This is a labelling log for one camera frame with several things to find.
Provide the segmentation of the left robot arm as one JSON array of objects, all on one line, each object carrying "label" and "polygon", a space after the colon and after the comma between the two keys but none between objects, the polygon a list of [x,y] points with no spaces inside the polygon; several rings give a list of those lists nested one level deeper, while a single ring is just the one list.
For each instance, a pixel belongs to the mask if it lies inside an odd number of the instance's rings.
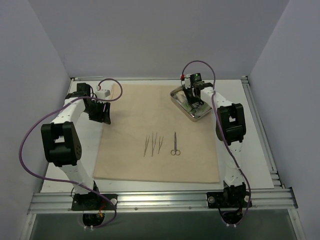
[{"label": "left robot arm", "polygon": [[41,126],[41,137],[47,162],[54,164],[72,182],[74,192],[84,195],[83,204],[90,210],[100,206],[101,197],[95,181],[81,163],[82,145],[75,124],[82,113],[88,114],[90,121],[111,124],[111,104],[91,99],[92,87],[78,83],[76,91],[65,97],[64,109],[57,117]]}]

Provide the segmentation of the surgical scissors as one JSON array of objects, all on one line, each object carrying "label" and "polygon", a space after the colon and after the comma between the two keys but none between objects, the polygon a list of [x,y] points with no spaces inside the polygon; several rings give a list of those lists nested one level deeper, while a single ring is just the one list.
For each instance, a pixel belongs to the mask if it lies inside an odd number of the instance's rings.
[{"label": "surgical scissors", "polygon": [[174,139],[173,139],[173,149],[170,151],[170,154],[172,156],[179,156],[181,154],[181,151],[178,149],[177,146],[177,133],[174,132]]}]

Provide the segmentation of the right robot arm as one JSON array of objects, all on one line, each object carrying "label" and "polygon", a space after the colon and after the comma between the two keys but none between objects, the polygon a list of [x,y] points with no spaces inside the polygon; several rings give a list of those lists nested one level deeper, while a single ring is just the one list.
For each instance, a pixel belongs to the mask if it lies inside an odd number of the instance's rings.
[{"label": "right robot arm", "polygon": [[246,177],[241,169],[241,148],[246,134],[244,107],[233,103],[214,89],[210,82],[204,82],[200,73],[180,77],[182,89],[189,104],[207,104],[213,109],[216,119],[216,136],[223,142],[226,153],[223,203],[234,206],[240,201],[240,194],[246,195]]}]

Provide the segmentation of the metal instrument tray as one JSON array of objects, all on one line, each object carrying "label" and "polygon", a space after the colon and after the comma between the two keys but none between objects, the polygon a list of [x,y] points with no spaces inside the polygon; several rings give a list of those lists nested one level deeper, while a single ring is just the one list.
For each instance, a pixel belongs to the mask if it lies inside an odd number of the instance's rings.
[{"label": "metal instrument tray", "polygon": [[179,86],[170,92],[170,99],[192,122],[201,120],[208,115],[212,109],[207,103],[196,102],[189,104],[182,86]]}]

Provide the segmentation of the long straight metal forceps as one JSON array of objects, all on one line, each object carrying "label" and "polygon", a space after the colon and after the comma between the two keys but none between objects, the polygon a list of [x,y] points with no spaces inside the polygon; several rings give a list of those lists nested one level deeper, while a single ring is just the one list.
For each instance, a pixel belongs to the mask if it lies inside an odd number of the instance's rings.
[{"label": "long straight metal forceps", "polygon": [[158,135],[157,132],[156,133],[152,132],[152,134],[151,134],[151,156],[152,157],[154,155],[154,151],[155,151],[155,147],[156,147],[157,135]]}]

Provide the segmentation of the curved metal tweezers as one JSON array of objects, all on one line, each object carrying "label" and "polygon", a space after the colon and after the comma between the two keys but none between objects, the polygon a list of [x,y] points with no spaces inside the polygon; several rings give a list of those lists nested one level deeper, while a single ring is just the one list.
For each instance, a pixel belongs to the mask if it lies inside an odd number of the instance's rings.
[{"label": "curved metal tweezers", "polygon": [[145,144],[144,144],[144,151],[143,151],[143,156],[146,156],[147,150],[148,150],[148,145],[149,145],[149,141],[150,141],[150,136],[147,135],[145,137]]}]

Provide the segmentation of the short metal tweezers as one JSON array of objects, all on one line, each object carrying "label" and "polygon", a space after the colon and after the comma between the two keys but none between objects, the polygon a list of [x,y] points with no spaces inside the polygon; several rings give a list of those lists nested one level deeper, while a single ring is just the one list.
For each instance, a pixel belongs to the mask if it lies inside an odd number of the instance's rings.
[{"label": "short metal tweezers", "polygon": [[158,139],[158,151],[157,151],[158,154],[160,153],[160,149],[161,149],[162,144],[163,144],[163,139],[164,139],[163,136],[160,136],[159,139]]}]

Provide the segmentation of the beige surgical wrap cloth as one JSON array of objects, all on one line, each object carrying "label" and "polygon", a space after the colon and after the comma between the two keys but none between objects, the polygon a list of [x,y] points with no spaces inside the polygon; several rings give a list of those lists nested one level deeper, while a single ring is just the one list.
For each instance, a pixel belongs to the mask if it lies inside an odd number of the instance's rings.
[{"label": "beige surgical wrap cloth", "polygon": [[96,179],[218,183],[215,119],[193,122],[172,102],[172,85],[115,87],[103,127]]}]

